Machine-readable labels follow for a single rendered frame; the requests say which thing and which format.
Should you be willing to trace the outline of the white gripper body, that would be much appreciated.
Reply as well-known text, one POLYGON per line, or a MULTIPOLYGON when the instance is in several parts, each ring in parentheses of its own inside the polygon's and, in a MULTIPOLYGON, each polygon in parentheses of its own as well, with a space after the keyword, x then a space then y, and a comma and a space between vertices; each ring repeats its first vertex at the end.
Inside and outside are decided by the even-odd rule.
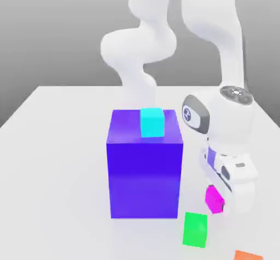
POLYGON ((221 176, 208 164, 206 156, 206 149, 201 148, 199 151, 200 167, 207 177, 208 185, 214 185, 224 200, 231 200, 232 192, 229 190, 228 185, 223 181, 221 176))

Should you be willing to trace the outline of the small magenta cube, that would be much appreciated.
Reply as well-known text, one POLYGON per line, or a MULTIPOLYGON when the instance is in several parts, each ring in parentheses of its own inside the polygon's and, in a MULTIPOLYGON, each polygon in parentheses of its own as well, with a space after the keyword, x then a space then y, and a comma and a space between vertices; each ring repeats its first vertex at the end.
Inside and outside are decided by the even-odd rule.
POLYGON ((205 203, 212 214, 223 212, 225 200, 217 191, 214 185, 209 185, 206 189, 205 203))

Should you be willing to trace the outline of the small green cube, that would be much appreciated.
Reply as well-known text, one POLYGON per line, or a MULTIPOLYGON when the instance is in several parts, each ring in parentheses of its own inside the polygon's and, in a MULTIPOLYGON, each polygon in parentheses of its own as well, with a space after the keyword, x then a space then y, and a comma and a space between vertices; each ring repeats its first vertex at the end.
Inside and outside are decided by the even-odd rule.
POLYGON ((183 245, 205 248, 208 233, 208 216, 186 212, 184 218, 183 245))

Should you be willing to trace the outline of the small cyan cube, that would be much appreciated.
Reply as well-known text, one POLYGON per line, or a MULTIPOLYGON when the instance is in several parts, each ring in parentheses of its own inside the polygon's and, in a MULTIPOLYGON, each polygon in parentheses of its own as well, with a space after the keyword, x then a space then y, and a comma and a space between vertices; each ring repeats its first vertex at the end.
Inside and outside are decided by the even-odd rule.
POLYGON ((142 108, 140 110, 141 136, 164 137, 165 115, 162 108, 142 108))

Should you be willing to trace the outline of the small orange cube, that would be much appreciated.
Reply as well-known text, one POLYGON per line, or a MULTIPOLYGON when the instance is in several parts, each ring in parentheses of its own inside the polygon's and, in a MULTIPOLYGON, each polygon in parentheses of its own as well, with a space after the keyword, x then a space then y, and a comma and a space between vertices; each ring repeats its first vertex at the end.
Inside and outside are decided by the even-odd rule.
POLYGON ((236 250, 234 260, 264 260, 264 258, 253 253, 236 250))

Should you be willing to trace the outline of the large blue box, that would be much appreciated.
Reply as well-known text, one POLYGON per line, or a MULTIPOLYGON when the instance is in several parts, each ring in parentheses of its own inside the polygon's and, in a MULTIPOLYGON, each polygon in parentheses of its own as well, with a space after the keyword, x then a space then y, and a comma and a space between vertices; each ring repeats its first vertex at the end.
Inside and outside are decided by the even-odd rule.
POLYGON ((183 139, 175 111, 164 115, 164 137, 142 138, 139 110, 112 112, 106 147, 114 219, 178 216, 183 139))

